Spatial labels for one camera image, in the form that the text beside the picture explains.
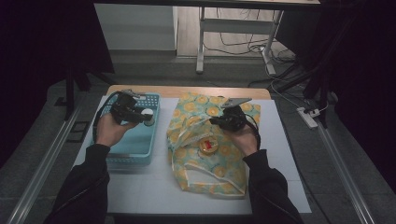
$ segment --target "patterned cloth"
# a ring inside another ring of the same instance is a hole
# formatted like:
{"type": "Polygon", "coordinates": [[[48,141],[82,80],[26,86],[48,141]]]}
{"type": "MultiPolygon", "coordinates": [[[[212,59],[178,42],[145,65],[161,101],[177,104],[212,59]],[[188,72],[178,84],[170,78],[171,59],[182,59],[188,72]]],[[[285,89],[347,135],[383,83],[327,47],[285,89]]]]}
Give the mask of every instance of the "patterned cloth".
{"type": "MultiPolygon", "coordinates": [[[[212,116],[221,116],[220,106],[226,98],[206,96],[197,93],[183,93],[177,103],[169,128],[168,158],[178,184],[183,190],[224,196],[245,195],[247,177],[243,154],[231,139],[223,134],[218,125],[212,125],[212,116]],[[204,153],[200,144],[208,144],[217,150],[204,153]],[[219,182],[191,182],[188,169],[203,171],[219,182]]],[[[260,122],[259,105],[241,104],[242,110],[260,122]]]]}

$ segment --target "blue basket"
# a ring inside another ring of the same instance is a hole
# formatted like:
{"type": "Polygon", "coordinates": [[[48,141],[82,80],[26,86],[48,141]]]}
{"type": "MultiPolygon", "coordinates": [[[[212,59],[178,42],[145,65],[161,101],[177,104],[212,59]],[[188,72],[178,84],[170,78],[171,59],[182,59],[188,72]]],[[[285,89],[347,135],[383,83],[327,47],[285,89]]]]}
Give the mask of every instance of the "blue basket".
{"type": "MultiPolygon", "coordinates": [[[[109,104],[112,105],[117,97],[114,96],[109,104]]],[[[160,113],[160,95],[157,93],[141,94],[136,106],[152,109],[155,123],[146,126],[143,123],[125,133],[122,139],[114,145],[107,155],[107,169],[109,171],[128,171],[138,166],[146,166],[151,162],[157,121],[160,113]]],[[[108,113],[110,106],[106,106],[103,114],[108,113]]]]}

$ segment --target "metal rail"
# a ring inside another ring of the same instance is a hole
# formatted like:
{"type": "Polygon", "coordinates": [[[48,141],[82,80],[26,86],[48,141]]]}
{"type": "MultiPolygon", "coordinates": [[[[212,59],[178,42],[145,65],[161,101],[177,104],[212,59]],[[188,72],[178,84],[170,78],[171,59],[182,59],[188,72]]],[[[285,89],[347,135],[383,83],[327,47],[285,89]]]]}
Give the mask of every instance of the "metal rail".
{"type": "Polygon", "coordinates": [[[84,93],[82,97],[78,97],[78,104],[75,111],[70,116],[70,119],[64,122],[61,130],[58,132],[52,144],[49,146],[49,149],[47,150],[43,160],[38,165],[35,174],[33,175],[20,200],[15,206],[14,211],[9,217],[7,224],[20,224],[23,223],[26,219],[39,191],[41,190],[45,180],[47,179],[53,163],[55,162],[59,152],[61,151],[62,146],[64,145],[64,141],[66,140],[67,135],[73,127],[73,123],[76,120],[85,99],[86,93],[84,93]]]}
{"type": "Polygon", "coordinates": [[[361,191],[358,186],[356,186],[355,181],[353,180],[350,172],[347,169],[347,166],[337,148],[334,141],[332,140],[332,136],[329,131],[323,127],[323,125],[318,123],[318,130],[320,133],[320,137],[323,140],[325,147],[327,148],[330,158],[332,159],[332,163],[334,164],[335,170],[339,174],[341,181],[344,184],[346,192],[349,194],[352,204],[355,207],[356,213],[363,224],[375,224],[374,218],[370,212],[369,207],[367,206],[366,201],[364,201],[361,191]]]}

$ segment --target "white tabletop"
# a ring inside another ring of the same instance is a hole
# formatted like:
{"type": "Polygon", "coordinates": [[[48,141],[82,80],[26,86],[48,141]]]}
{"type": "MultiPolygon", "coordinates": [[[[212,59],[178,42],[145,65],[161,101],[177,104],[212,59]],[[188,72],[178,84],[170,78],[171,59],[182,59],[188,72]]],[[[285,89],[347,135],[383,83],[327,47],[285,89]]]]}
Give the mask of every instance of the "white tabletop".
{"type": "MultiPolygon", "coordinates": [[[[177,98],[162,98],[151,164],[129,174],[111,174],[108,184],[108,213],[147,215],[246,215],[251,214],[248,193],[243,198],[219,198],[182,191],[167,160],[166,130],[177,98]]],[[[300,213],[311,213],[288,140],[272,100],[252,100],[262,106],[260,135],[268,149],[271,167],[288,180],[289,197],[300,213]]],[[[92,126],[78,153],[76,164],[84,162],[85,148],[92,141],[92,126]]]]}

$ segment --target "wooden table edge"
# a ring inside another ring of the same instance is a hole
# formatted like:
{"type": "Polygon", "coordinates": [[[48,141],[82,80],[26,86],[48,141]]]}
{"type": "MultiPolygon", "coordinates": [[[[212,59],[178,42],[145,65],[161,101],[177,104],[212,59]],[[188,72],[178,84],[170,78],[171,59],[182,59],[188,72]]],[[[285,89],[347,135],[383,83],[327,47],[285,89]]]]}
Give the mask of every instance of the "wooden table edge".
{"type": "Polygon", "coordinates": [[[267,89],[253,88],[222,88],[222,87],[179,87],[179,86],[138,86],[138,85],[113,85],[107,94],[114,91],[132,90],[135,92],[156,92],[165,98],[179,98],[183,92],[195,92],[204,95],[224,96],[233,98],[248,98],[257,100],[271,100],[267,89]]]}

